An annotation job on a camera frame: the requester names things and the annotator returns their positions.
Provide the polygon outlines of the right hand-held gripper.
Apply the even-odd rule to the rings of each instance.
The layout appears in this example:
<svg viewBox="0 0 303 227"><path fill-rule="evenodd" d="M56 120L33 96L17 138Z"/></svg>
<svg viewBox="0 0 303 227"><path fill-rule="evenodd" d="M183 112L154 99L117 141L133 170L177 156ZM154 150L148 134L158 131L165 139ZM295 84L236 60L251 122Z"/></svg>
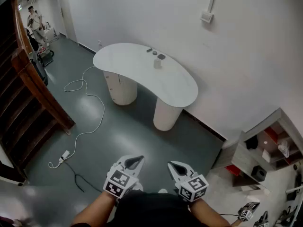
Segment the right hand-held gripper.
<svg viewBox="0 0 303 227"><path fill-rule="evenodd" d="M171 178L176 182L178 195L184 201L195 202L205 195L209 184L203 175L194 173L190 165L179 161L169 161L167 166Z"/></svg>

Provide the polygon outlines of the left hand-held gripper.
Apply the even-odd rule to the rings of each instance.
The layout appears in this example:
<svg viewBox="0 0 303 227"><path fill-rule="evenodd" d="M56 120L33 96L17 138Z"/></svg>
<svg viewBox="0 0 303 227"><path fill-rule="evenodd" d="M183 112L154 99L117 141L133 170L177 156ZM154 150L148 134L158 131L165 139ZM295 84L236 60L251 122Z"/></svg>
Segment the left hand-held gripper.
<svg viewBox="0 0 303 227"><path fill-rule="evenodd" d="M135 155L122 156L107 173L103 190L117 199L123 198L131 190L142 191L139 173L144 165L145 157Z"/></svg>

